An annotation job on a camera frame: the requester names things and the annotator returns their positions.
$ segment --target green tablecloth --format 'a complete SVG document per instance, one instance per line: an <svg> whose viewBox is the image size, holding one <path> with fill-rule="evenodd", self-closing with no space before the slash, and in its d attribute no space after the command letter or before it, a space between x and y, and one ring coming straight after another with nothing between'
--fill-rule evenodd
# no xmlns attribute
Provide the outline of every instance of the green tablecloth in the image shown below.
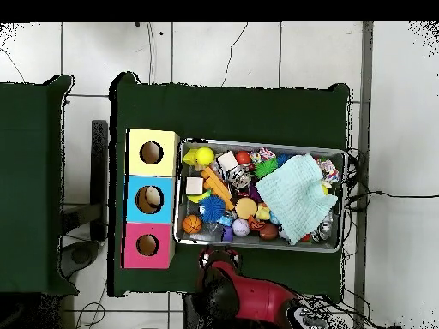
<svg viewBox="0 0 439 329"><path fill-rule="evenodd" d="M77 294L58 268L68 75L0 84L0 292Z"/></svg>
<svg viewBox="0 0 439 329"><path fill-rule="evenodd" d="M135 78L131 73L120 74L110 89L109 198L116 198L116 208L110 209L115 236L121 236L122 227L126 128L172 130L181 138L345 149L349 88L344 84L329 90L258 89L145 85ZM167 270L122 269L120 238L112 238L109 249L109 278L114 282L110 294L195 291L202 246L177 245ZM326 294L335 302L340 299L340 250L333 254L251 248L237 251L243 256L246 276L272 280L304 294Z"/></svg>

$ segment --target blue box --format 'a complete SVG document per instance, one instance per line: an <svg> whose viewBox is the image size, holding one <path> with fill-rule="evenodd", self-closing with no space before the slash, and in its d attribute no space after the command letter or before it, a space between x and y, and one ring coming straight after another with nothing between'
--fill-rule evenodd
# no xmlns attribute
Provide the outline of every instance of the blue box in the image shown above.
<svg viewBox="0 0 439 329"><path fill-rule="evenodd" d="M171 224L172 206L174 199L175 178L156 176L129 176L127 198L127 222L142 222L152 224ZM161 191L162 206L156 213L144 213L135 203L137 192L146 186L156 187Z"/></svg>

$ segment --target orange basketball ball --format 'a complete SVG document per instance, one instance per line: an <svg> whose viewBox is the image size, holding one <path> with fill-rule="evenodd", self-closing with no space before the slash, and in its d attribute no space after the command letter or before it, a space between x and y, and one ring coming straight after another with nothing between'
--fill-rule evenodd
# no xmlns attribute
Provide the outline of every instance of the orange basketball ball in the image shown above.
<svg viewBox="0 0 439 329"><path fill-rule="evenodd" d="M183 229L189 234L200 232L201 226L201 220L195 214L190 214L183 221Z"/></svg>

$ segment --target green spiky toy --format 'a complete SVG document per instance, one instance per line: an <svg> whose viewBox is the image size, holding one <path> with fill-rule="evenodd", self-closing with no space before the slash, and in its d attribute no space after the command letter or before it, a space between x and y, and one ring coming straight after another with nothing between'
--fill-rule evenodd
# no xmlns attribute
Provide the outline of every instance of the green spiky toy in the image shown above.
<svg viewBox="0 0 439 329"><path fill-rule="evenodd" d="M255 176L258 179L263 179L270 173L273 173L278 168L278 159L271 158L261 163L255 164Z"/></svg>

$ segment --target light blue cloth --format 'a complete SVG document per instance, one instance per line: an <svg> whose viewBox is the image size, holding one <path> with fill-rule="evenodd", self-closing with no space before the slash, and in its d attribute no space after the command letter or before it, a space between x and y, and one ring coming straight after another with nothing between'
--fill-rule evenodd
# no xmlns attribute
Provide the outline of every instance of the light blue cloth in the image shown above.
<svg viewBox="0 0 439 329"><path fill-rule="evenodd" d="M291 244L316 230L337 202L325 195L323 174L311 155L296 155L256 184L263 201L282 224Z"/></svg>

